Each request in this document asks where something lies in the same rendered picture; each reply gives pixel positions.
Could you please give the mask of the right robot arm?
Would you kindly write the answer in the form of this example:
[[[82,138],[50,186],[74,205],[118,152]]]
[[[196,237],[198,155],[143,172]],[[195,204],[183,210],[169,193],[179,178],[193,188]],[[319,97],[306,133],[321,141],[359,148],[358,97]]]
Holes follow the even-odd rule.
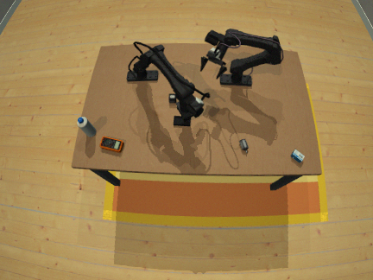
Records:
[[[182,77],[173,68],[173,66],[169,63],[169,61],[163,53],[164,47],[162,45],[155,46],[153,47],[153,49],[155,49],[155,51],[157,52],[156,54],[154,51],[149,50],[150,52],[147,51],[145,55],[140,55],[140,60],[134,64],[133,70],[136,71],[128,71],[127,80],[157,80],[158,70],[146,70],[146,68],[148,68],[149,65],[152,63],[166,77],[172,89],[174,90],[176,98],[180,101],[180,105],[182,107],[186,107],[186,109],[195,118],[200,116],[201,113],[204,111],[204,109],[202,108],[203,105],[200,104],[193,96],[194,90],[189,86],[183,85],[179,81],[179,79],[184,81],[188,85],[193,85],[193,87],[195,87],[195,85],[192,82],[189,82],[184,77]]]

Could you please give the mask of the grey bottle with blue cap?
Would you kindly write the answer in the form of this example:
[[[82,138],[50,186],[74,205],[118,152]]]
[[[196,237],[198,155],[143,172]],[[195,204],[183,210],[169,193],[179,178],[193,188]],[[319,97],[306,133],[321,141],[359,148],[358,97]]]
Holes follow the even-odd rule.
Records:
[[[96,129],[85,117],[78,118],[77,125],[88,137],[93,137],[96,134]]]

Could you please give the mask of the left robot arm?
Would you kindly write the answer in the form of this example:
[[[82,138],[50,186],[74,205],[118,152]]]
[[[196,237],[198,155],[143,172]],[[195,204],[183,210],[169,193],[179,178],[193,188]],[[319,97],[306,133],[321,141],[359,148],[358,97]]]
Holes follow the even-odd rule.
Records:
[[[255,54],[244,59],[235,59],[231,62],[230,73],[222,73],[220,75],[221,84],[235,84],[235,85],[252,85],[252,79],[250,75],[243,75],[243,71],[246,71],[249,68],[256,67],[266,63],[280,64],[281,63],[281,48],[277,43],[272,42],[276,41],[280,44],[278,36],[273,35],[272,37],[263,37],[258,35],[246,34],[237,29],[227,29],[225,35],[219,34],[214,30],[211,30],[205,37],[205,41],[212,44],[213,46],[218,46],[221,43],[224,43],[228,46],[237,46],[239,45],[238,39],[234,35],[229,34],[228,32],[236,32],[242,35],[234,34],[241,42],[241,45],[251,46],[254,48],[264,49],[260,54]],[[278,41],[277,41],[277,40]],[[278,46],[277,46],[277,45]],[[281,45],[281,44],[280,44]],[[236,78],[235,78],[236,77]],[[239,79],[242,78],[242,79]]]

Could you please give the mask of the small blue and white box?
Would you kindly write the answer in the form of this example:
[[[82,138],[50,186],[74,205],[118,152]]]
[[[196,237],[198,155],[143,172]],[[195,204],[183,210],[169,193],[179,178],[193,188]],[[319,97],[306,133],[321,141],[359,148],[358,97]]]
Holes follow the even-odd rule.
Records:
[[[294,160],[296,160],[298,163],[302,162],[304,157],[298,150],[294,150],[291,154],[291,157],[293,157]]]

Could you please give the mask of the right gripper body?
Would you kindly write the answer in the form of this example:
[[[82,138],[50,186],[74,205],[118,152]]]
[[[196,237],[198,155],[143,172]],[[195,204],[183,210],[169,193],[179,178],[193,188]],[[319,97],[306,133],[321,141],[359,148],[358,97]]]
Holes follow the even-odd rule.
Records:
[[[197,100],[200,104],[204,104],[204,103],[202,102],[201,99],[196,98],[196,100]],[[177,107],[178,107],[178,111],[180,112],[180,115],[182,116],[183,119],[187,119],[187,118],[190,118],[190,117],[192,116],[192,114],[187,110],[186,107],[182,107],[182,106],[180,105],[180,101],[179,101],[179,102],[176,102],[176,105],[177,105]]]

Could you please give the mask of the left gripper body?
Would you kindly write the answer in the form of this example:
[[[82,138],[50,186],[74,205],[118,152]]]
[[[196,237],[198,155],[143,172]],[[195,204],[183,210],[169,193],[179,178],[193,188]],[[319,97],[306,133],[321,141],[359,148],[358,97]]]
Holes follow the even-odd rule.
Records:
[[[214,53],[216,48],[212,48],[210,49],[210,51],[212,51]],[[205,59],[211,61],[211,62],[215,62],[217,64],[219,64],[220,66],[222,67],[225,67],[226,63],[222,61],[222,59],[224,58],[224,55],[225,55],[225,51],[221,49],[221,51],[218,49],[217,53],[219,52],[218,56],[216,56],[215,58],[212,58],[210,57],[208,54],[206,55],[206,57],[208,57],[208,59],[206,57],[204,57]],[[221,60],[220,60],[221,59]],[[227,67],[225,67],[227,69]]]

